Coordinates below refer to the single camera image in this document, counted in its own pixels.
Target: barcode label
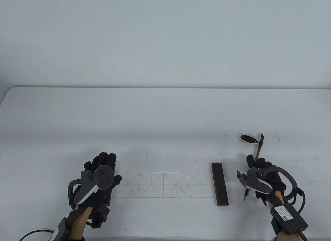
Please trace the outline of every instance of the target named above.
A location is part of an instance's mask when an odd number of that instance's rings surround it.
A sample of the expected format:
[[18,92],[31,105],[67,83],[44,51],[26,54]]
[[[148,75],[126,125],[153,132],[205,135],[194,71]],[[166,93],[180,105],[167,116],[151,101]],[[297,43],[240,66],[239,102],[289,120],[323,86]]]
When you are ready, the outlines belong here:
[[293,219],[292,215],[289,213],[289,211],[286,210],[284,206],[275,207],[275,210],[284,221]]

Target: grid paper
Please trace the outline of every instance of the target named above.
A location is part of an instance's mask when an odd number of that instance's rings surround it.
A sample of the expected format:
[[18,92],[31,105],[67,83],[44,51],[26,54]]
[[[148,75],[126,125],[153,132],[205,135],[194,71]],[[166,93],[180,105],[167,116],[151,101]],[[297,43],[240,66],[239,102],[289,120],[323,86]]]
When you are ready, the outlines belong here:
[[211,173],[118,173],[113,198],[213,198]]

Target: brush handle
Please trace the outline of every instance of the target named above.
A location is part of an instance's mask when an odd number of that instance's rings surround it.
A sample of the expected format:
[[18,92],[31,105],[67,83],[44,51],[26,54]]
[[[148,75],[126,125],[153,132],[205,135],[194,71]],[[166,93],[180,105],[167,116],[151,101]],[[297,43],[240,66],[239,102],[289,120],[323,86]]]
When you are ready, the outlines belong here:
[[259,158],[260,148],[261,148],[261,147],[259,147],[258,151],[256,152],[255,161],[257,161],[257,159]]

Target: white wall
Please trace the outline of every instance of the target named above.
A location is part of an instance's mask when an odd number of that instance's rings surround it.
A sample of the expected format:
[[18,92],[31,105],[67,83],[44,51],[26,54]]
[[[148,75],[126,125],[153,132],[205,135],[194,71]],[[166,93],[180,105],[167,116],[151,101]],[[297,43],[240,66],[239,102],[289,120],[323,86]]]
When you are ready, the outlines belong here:
[[2,92],[331,87],[330,2],[0,0]]

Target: label sticker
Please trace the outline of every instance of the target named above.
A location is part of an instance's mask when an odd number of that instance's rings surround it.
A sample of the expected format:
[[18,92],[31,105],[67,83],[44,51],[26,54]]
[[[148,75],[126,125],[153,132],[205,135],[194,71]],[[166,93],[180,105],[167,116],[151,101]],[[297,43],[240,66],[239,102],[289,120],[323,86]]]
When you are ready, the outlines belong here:
[[289,213],[289,211],[286,210],[284,206],[275,207],[275,210],[284,221],[293,219],[292,215]]
[[55,231],[52,233],[52,235],[49,237],[48,241],[53,241],[54,238],[58,235],[59,233],[59,227],[55,229]]

